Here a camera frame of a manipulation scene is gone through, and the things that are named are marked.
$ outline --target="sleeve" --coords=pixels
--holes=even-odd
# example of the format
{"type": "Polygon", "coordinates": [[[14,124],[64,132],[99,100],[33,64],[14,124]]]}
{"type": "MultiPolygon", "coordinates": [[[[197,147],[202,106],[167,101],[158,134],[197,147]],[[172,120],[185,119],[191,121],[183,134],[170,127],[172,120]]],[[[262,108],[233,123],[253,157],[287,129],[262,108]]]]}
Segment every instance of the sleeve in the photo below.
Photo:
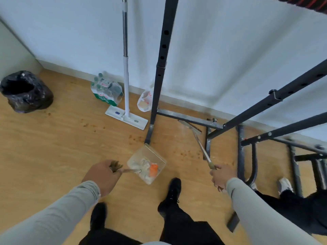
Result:
{"type": "Polygon", "coordinates": [[[60,245],[99,198],[100,189],[96,183],[85,181],[44,210],[7,230],[0,236],[0,244],[60,245]]]}
{"type": "Polygon", "coordinates": [[[321,244],[284,218],[238,178],[226,184],[228,195],[252,244],[321,244]]]}

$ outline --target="white wall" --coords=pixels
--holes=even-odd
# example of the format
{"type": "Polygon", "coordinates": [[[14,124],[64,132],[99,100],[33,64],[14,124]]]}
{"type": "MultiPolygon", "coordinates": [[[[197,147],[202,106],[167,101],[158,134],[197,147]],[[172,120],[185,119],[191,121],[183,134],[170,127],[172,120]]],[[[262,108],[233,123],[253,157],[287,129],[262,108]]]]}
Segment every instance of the white wall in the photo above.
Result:
{"type": "MultiPolygon", "coordinates": [[[[154,78],[165,0],[128,0],[129,75],[154,78]]],[[[121,0],[0,0],[37,59],[123,75],[121,0]]],[[[275,0],[179,0],[162,94],[237,115],[327,57],[327,16],[275,0]]],[[[326,78],[257,115],[281,127],[327,111],[326,78]]],[[[327,126],[300,133],[327,141],[327,126]]]]}
{"type": "Polygon", "coordinates": [[[0,81],[19,70],[38,74],[42,66],[0,21],[0,81]]]}

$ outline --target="black pants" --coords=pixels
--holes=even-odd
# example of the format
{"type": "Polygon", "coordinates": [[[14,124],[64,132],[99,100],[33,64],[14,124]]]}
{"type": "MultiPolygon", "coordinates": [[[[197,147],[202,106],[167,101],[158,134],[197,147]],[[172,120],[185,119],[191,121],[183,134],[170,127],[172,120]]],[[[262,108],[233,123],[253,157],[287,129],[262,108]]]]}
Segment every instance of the black pants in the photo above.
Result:
{"type": "MultiPolygon", "coordinates": [[[[163,201],[158,206],[165,224],[160,241],[171,245],[225,245],[207,222],[195,222],[177,203],[163,201]]],[[[132,238],[110,229],[89,231],[80,245],[139,245],[132,238]]]]}
{"type": "Polygon", "coordinates": [[[309,234],[327,235],[327,190],[320,190],[306,198],[290,190],[280,198],[255,191],[268,205],[309,234]]]}

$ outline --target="black shoe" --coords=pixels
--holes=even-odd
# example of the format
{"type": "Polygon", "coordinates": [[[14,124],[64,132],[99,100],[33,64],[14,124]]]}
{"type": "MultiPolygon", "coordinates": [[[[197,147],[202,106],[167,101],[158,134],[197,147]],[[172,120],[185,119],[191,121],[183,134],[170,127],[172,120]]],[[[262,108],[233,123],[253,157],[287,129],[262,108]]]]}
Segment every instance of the black shoe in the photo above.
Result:
{"type": "Polygon", "coordinates": [[[104,229],[107,218],[107,205],[104,202],[97,203],[91,214],[90,230],[104,229]]]}
{"type": "Polygon", "coordinates": [[[170,181],[166,198],[158,206],[158,212],[163,218],[166,217],[165,212],[170,204],[179,203],[178,198],[180,196],[181,190],[182,190],[181,179],[173,178],[170,181]]]}

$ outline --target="person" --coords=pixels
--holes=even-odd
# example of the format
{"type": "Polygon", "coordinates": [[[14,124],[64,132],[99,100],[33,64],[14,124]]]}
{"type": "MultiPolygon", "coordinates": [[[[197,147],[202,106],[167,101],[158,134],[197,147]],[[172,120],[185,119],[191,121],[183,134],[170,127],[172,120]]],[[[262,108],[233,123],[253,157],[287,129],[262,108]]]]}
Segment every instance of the person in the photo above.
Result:
{"type": "Polygon", "coordinates": [[[270,207],[309,234],[327,235],[327,190],[319,189],[306,198],[296,195],[287,178],[277,182],[279,198],[251,188],[270,207]]]}
{"type": "MultiPolygon", "coordinates": [[[[82,183],[68,194],[10,228],[0,236],[0,244],[10,245],[60,245],[71,234],[85,213],[99,200],[109,194],[124,169],[113,173],[111,160],[93,165],[82,183]]],[[[241,224],[252,244],[320,244],[312,236],[278,214],[265,203],[250,187],[238,179],[228,165],[216,165],[211,170],[212,182],[219,189],[226,189],[241,224]]],[[[195,222],[178,206],[181,181],[174,178],[168,188],[167,197],[159,204],[158,212],[165,224],[159,244],[224,244],[207,222],[195,222]]],[[[140,244],[118,232],[106,229],[106,206],[96,205],[91,215],[91,230],[80,244],[140,244]]]]}

